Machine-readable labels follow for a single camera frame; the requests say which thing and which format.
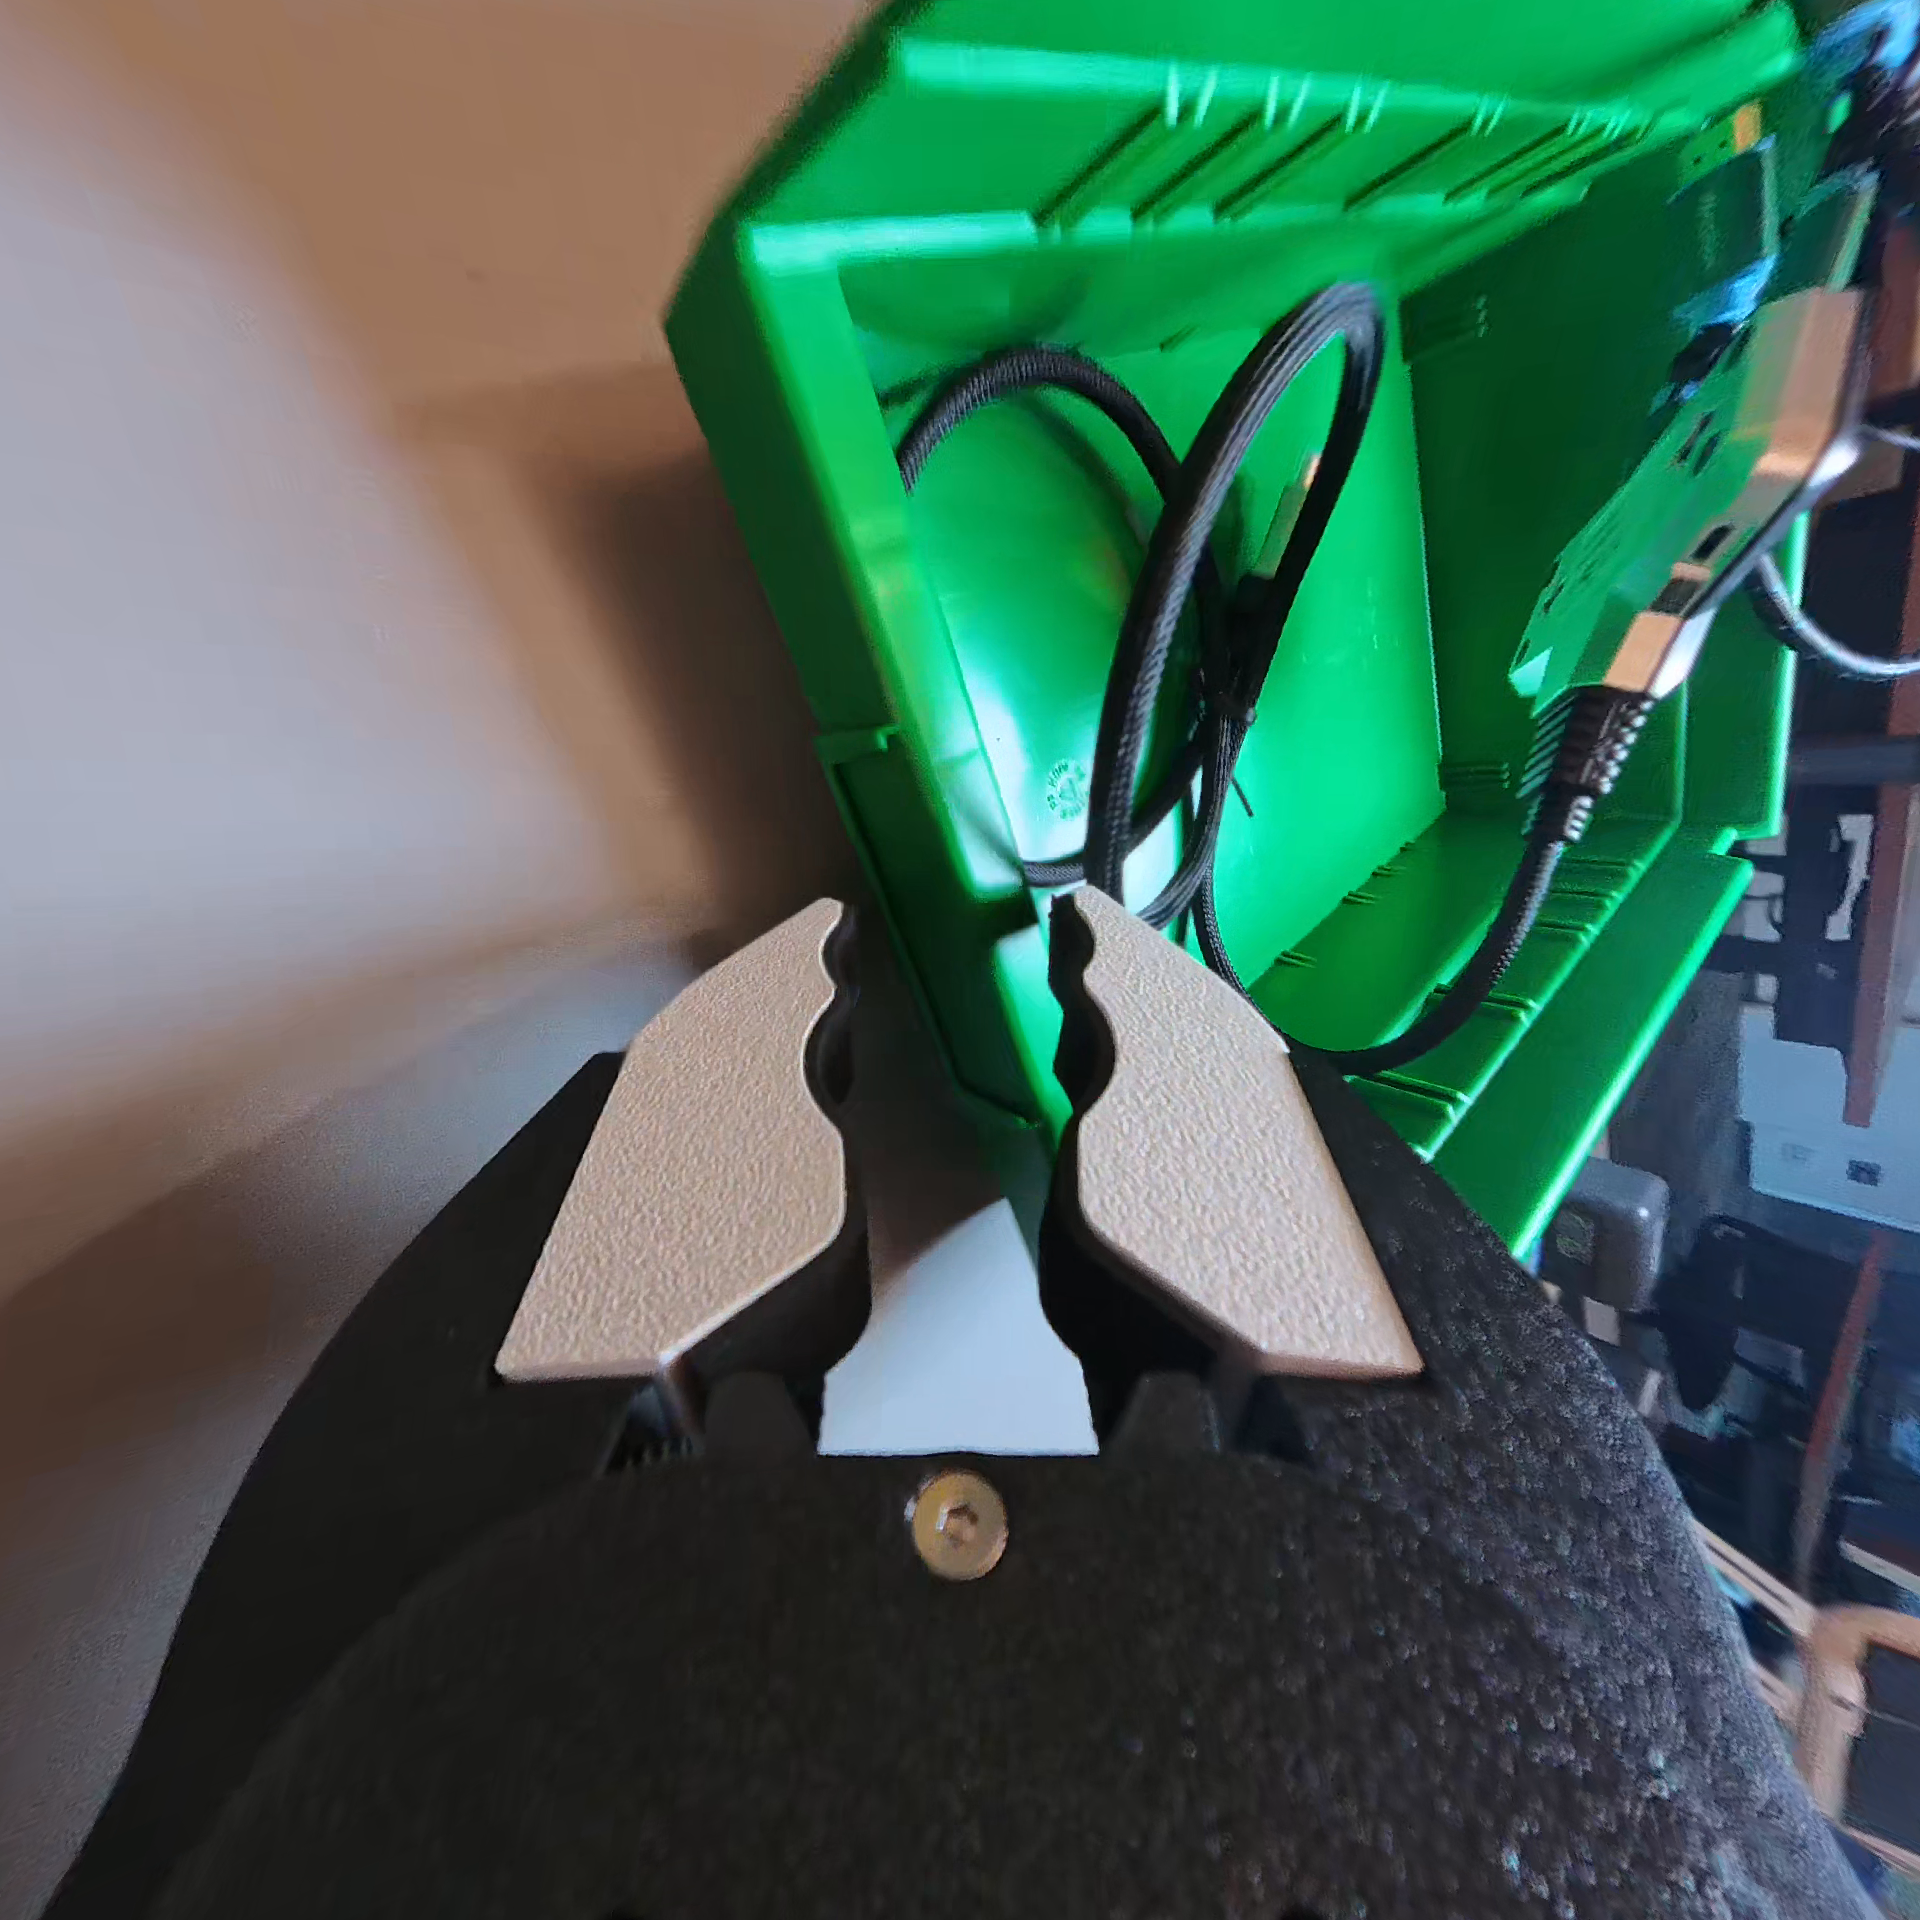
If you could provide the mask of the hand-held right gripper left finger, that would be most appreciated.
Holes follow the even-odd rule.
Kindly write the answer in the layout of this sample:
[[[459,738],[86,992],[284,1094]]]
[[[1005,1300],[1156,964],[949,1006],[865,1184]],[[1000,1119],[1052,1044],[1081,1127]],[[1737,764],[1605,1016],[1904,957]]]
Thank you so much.
[[[822,1376],[870,1309],[849,1158],[853,906],[818,898],[627,1046],[504,1377]]]

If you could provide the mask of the black cable with white plug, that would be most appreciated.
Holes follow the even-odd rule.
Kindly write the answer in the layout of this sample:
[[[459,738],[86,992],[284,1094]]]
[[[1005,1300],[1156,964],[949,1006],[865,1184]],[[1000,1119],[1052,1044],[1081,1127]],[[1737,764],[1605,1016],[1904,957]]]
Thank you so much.
[[[1859,454],[1866,437],[1861,335],[1850,290],[1771,300],[1720,333],[1692,402],[1564,549],[1528,617],[1516,687],[1537,734],[1518,792],[1528,802],[1520,864],[1480,945],[1446,989],[1389,1040],[1328,1056],[1345,1073],[1405,1069],[1446,1044],[1494,994],[1538,917],[1564,857],[1614,792],[1657,704],[1690,670],[1729,597],[1752,592],[1777,633],[1828,652],[1786,598],[1771,559],[1786,526]],[[1269,417],[1338,344],[1328,431],[1280,545],[1227,583],[1212,534]],[[1156,484],[1162,511],[1121,623],[1102,701],[1088,836],[1075,857],[1024,865],[1029,881],[1080,881],[1118,898],[1124,857],[1178,807],[1198,804],[1181,865],[1142,912],[1188,918],[1200,957],[1238,996],[1250,992],[1217,917],[1217,845],[1242,750],[1284,629],[1353,479],[1386,369],[1386,306],[1368,280],[1338,280],[1275,322],[1232,372],[1184,457],[1116,374],[1084,351],[1022,344],[950,374],[896,448],[912,492],[932,453],[985,406],[1022,393],[1068,393],[1099,412]]]

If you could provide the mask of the green plastic bin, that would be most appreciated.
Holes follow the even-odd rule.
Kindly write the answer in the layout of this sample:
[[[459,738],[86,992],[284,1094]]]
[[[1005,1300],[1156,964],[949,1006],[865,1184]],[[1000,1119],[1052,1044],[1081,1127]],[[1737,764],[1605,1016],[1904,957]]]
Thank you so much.
[[[1786,290],[1835,108],[1797,5],[892,5],[717,212],[665,335],[880,913],[1040,1222],[1068,1122],[1050,892],[1162,509],[1059,390],[896,448],[976,358],[1084,351],[1174,454],[1257,341],[1368,280],[1358,465],[1227,794],[1217,909],[1292,1040],[1402,1033],[1520,864],[1514,682],[1690,351]]]

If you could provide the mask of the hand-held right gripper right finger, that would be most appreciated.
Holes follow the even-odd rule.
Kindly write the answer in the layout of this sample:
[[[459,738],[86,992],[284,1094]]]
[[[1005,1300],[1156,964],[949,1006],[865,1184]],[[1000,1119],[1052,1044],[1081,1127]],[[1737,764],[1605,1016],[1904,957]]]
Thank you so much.
[[[1280,1033],[1092,885],[1057,896],[1046,981],[1064,1222],[1232,1368],[1414,1377],[1424,1357]]]

